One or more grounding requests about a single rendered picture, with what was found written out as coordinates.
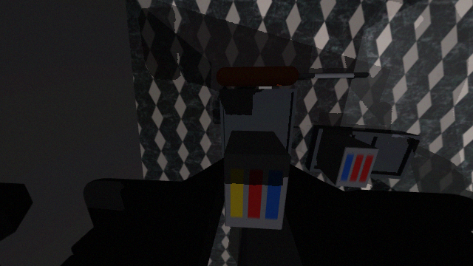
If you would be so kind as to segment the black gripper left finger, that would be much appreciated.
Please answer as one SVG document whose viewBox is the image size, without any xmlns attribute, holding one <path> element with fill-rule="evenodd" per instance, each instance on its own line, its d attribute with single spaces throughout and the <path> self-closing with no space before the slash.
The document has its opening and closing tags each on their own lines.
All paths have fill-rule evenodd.
<svg viewBox="0 0 473 266">
<path fill-rule="evenodd" d="M 224 158 L 182 182 L 93 180 L 84 188 L 84 201 L 93 226 L 168 226 L 177 266 L 208 266 L 225 201 Z"/>
</svg>

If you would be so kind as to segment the black flat panel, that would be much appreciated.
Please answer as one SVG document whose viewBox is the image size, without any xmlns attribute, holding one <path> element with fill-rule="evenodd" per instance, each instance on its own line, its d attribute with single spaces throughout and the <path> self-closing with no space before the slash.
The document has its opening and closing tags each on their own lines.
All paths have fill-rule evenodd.
<svg viewBox="0 0 473 266">
<path fill-rule="evenodd" d="M 102 178 L 143 180 L 125 0 L 0 0 L 0 183 L 33 201 L 0 265 L 64 263 Z"/>
</svg>

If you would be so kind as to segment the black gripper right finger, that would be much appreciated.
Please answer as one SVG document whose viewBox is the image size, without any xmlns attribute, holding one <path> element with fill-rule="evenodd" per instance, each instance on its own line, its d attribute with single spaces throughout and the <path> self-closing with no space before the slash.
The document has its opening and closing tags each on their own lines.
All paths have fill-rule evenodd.
<svg viewBox="0 0 473 266">
<path fill-rule="evenodd" d="M 342 191 L 291 164 L 285 214 L 302 266 L 356 266 L 375 222 L 473 229 L 471 198 L 406 191 Z"/>
</svg>

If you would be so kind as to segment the orange-handled screwdriver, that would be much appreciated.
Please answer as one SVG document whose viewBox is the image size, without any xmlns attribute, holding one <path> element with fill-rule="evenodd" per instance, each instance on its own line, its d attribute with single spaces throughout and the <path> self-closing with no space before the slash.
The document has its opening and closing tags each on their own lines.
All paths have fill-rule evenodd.
<svg viewBox="0 0 473 266">
<path fill-rule="evenodd" d="M 223 67 L 217 71 L 222 86 L 290 86 L 298 78 L 366 78 L 368 72 L 300 73 L 294 66 Z"/>
</svg>

